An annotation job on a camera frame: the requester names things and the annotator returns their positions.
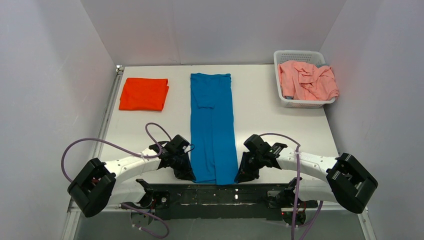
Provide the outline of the blue t shirt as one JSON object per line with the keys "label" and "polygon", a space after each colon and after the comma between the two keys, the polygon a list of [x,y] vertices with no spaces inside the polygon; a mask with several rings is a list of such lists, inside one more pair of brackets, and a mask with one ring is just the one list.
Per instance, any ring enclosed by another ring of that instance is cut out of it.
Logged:
{"label": "blue t shirt", "polygon": [[232,79],[226,74],[190,75],[190,162],[196,183],[231,185],[238,172]]}

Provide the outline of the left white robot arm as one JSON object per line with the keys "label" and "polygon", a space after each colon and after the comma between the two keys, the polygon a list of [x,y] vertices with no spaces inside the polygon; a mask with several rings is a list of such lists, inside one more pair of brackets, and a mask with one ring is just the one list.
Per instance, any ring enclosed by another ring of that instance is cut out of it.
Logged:
{"label": "left white robot arm", "polygon": [[193,181],[195,176],[188,154],[193,148],[193,144],[177,134],[170,141],[160,141],[121,159],[103,162],[93,158],[71,180],[67,192],[88,218],[110,205],[140,204],[149,192],[147,183],[130,179],[170,167],[176,178]]}

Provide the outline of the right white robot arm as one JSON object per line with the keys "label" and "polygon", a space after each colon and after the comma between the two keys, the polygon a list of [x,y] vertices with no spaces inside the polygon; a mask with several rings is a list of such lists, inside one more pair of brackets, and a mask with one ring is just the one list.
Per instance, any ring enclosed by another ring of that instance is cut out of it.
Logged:
{"label": "right white robot arm", "polygon": [[270,145],[253,134],[245,142],[241,163],[234,181],[256,180],[263,167],[291,170],[296,176],[276,197],[276,202],[295,206],[308,201],[338,203],[344,209],[361,214],[378,188],[378,181],[352,155],[320,156],[301,152],[276,142]]}

